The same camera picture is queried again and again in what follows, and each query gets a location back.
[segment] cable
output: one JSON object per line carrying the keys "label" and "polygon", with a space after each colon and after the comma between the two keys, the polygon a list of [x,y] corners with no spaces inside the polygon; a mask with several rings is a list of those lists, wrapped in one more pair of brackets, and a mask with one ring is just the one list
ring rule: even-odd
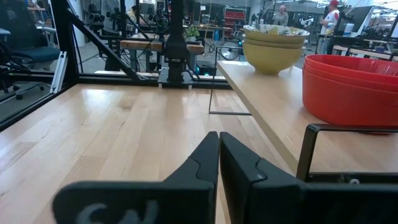
{"label": "cable", "polygon": [[73,34],[73,39],[75,40],[77,54],[79,55],[80,69],[81,69],[81,72],[84,73],[84,71],[83,71],[83,62],[81,62],[81,55],[80,55],[79,45],[77,44],[75,29],[73,28],[73,26],[72,26],[72,34]]}
{"label": "cable", "polygon": [[14,69],[14,70],[16,70],[16,71],[30,72],[30,70],[29,70],[29,69],[15,67],[15,66],[13,66],[13,65],[4,64],[4,65],[1,65],[1,66],[3,66],[3,67],[7,67],[7,68],[12,68],[12,69]]}

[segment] light wood surface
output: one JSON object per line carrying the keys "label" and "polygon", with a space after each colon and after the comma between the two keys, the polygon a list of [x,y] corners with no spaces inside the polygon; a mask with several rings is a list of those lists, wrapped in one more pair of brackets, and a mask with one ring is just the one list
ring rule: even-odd
{"label": "light wood surface", "polygon": [[[323,123],[302,103],[302,70],[279,76],[258,74],[247,62],[217,64],[289,167],[295,172],[305,128]],[[398,171],[398,134],[323,133],[318,136],[311,171]]]}
{"label": "light wood surface", "polygon": [[[127,50],[148,50],[154,52],[162,51],[162,43],[160,42],[149,42],[149,41],[138,41],[138,40],[122,40],[120,46]],[[204,47],[202,44],[187,44],[187,49],[191,54],[202,54]]]}
{"label": "light wood surface", "polygon": [[[289,171],[248,116],[210,115],[209,90],[76,85],[0,133],[0,222],[54,223],[51,203],[79,180],[164,180],[208,131],[227,131]],[[233,91],[214,109],[245,111]],[[230,223],[221,177],[216,223]]]}
{"label": "light wood surface", "polygon": [[[340,45],[334,45],[333,49],[342,50],[342,51],[347,51],[348,50],[347,47],[342,47]],[[385,51],[386,54],[382,54],[382,53],[379,53],[379,52],[376,52],[376,51],[359,50],[359,49],[350,49],[349,51],[351,53],[354,53],[354,54],[363,54],[363,55],[368,55],[368,56],[377,57],[377,58],[383,58],[383,59],[387,59],[387,60],[389,60],[390,56],[391,56],[391,55],[389,55],[391,52],[388,52],[388,51]],[[394,58],[392,58],[392,59],[394,61],[398,61],[398,57],[397,56],[394,56]]]}

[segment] glass wall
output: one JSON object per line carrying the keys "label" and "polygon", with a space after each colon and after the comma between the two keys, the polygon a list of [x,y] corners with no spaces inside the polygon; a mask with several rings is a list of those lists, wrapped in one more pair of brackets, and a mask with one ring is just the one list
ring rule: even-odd
{"label": "glass wall", "polygon": [[0,0],[0,41],[10,58],[0,61],[0,122],[50,94],[51,83],[10,74],[55,71],[59,49],[48,0]]}

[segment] person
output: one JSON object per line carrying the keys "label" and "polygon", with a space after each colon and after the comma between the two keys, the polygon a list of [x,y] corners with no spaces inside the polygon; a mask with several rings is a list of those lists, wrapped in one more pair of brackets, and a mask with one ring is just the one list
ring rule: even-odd
{"label": "person", "polygon": [[[126,12],[130,19],[135,23],[137,23],[137,8],[137,6],[132,6]],[[139,23],[140,25],[145,25],[145,22],[142,19],[139,20]]]}
{"label": "person", "polygon": [[326,18],[321,19],[320,23],[322,24],[322,30],[321,34],[326,34],[326,31],[328,30],[328,26],[330,24],[333,24],[332,28],[337,24],[338,16],[339,16],[339,10],[337,9],[338,1],[337,0],[331,0],[329,4],[329,13],[326,16]]}
{"label": "person", "polygon": [[286,6],[281,5],[279,12],[274,16],[274,25],[287,26],[289,15],[286,12]]}
{"label": "person", "polygon": [[130,17],[130,19],[133,22],[137,22],[136,14],[137,14],[137,6],[130,7],[129,10],[127,10],[127,15]]}

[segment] monitor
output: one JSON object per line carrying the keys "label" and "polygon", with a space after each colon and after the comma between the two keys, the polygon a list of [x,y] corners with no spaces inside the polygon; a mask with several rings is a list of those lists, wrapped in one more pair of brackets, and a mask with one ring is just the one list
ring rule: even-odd
{"label": "monitor", "polygon": [[361,28],[362,23],[365,21],[366,16],[368,16],[369,11],[372,9],[372,6],[365,6],[365,7],[356,7],[352,8],[345,8],[343,9],[344,13],[349,12],[346,15],[346,18],[341,18],[340,24],[337,28],[337,32],[344,32],[346,25],[351,23],[354,24],[352,32],[358,32],[359,28]]}
{"label": "monitor", "polygon": [[396,19],[395,19],[395,21],[394,21],[394,23],[393,23],[393,25],[391,27],[391,30],[390,30],[390,33],[389,33],[389,36],[388,36],[389,39],[398,39],[397,22],[398,22],[398,16],[396,17]]}

